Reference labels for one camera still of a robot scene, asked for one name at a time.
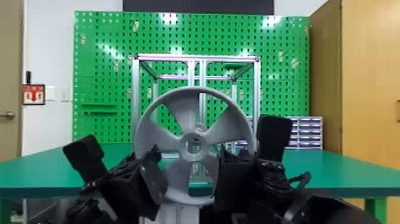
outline table leg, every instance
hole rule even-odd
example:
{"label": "table leg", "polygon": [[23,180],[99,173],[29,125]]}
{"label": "table leg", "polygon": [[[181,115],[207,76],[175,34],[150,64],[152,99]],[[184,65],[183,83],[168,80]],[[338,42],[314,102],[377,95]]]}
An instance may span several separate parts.
{"label": "table leg", "polygon": [[365,199],[365,210],[381,221],[382,224],[386,224],[386,203],[387,198],[368,198]]}
{"label": "table leg", "polygon": [[7,199],[0,200],[0,224],[10,224],[10,201]]}

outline gray fan blade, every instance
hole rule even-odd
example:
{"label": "gray fan blade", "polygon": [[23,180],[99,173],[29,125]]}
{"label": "gray fan blade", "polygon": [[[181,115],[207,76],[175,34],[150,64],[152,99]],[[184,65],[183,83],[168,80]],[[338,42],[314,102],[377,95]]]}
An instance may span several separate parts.
{"label": "gray fan blade", "polygon": [[168,180],[168,196],[175,198],[174,192],[189,192],[189,178],[192,172],[192,162],[179,157],[163,170]]}
{"label": "gray fan blade", "polygon": [[217,183],[218,180],[218,168],[219,168],[219,159],[215,153],[209,152],[201,163],[205,166],[208,173],[210,174],[214,184]]}
{"label": "gray fan blade", "polygon": [[152,120],[147,120],[146,125],[148,136],[144,136],[146,139],[151,140],[151,144],[147,145],[149,150],[157,144],[157,147],[161,152],[178,151],[179,137],[172,134],[169,130],[161,127],[159,124]]}
{"label": "gray fan blade", "polygon": [[176,98],[167,99],[164,105],[168,108],[183,133],[196,129],[199,111],[199,94],[188,93]]}
{"label": "gray fan blade", "polygon": [[227,107],[217,121],[206,131],[205,138],[210,145],[242,140],[242,128],[238,125],[238,120],[242,118],[235,111],[235,108]]}

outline green pegboard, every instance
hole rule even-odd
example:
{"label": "green pegboard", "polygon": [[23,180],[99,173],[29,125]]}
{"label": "green pegboard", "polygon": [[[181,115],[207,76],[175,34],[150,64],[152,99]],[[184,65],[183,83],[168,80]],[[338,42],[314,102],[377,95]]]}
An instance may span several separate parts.
{"label": "green pegboard", "polygon": [[[308,17],[76,11],[74,22],[73,138],[94,133],[101,143],[130,142],[131,64],[135,53],[257,55],[261,57],[261,112],[308,115]],[[157,74],[186,74],[184,63],[153,62]],[[210,64],[208,76],[231,76],[240,64]],[[142,70],[140,112],[152,102],[153,79]],[[252,115],[252,70],[237,82],[237,102]],[[186,86],[158,81],[159,94]],[[231,81],[207,86],[230,95]],[[207,98],[207,126],[225,105]],[[180,130],[165,108],[158,121]]]}

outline gray plastic fan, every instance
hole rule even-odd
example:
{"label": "gray plastic fan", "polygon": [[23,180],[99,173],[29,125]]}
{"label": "gray plastic fan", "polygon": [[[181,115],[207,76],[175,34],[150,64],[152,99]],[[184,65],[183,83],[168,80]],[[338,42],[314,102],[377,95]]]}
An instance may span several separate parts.
{"label": "gray plastic fan", "polygon": [[[196,124],[199,111],[199,94],[210,94],[222,99],[228,107],[208,129],[199,128]],[[152,112],[165,105],[182,130],[182,136],[176,136],[164,129],[150,118]],[[248,150],[254,153],[255,137],[240,107],[225,94],[205,87],[182,87],[157,98],[144,112],[136,129],[135,153],[141,158],[157,144],[161,152],[178,151],[179,158],[163,170],[168,180],[168,190],[165,197],[171,201],[202,206],[211,204],[214,198],[191,197],[189,178],[194,162],[201,162],[208,170],[214,185],[218,178],[218,157],[210,151],[210,146],[237,140],[246,140]],[[187,142],[196,142],[200,151],[193,154],[187,150]]]}

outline white wall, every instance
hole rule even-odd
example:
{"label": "white wall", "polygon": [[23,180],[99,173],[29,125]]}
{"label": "white wall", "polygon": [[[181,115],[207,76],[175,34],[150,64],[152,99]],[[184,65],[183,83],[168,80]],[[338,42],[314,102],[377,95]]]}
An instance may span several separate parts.
{"label": "white wall", "polygon": [[26,68],[32,83],[54,86],[56,100],[23,107],[22,155],[60,147],[72,140],[74,10],[122,11],[122,0],[28,0]]}
{"label": "white wall", "polygon": [[309,16],[327,0],[275,0],[275,15]]}

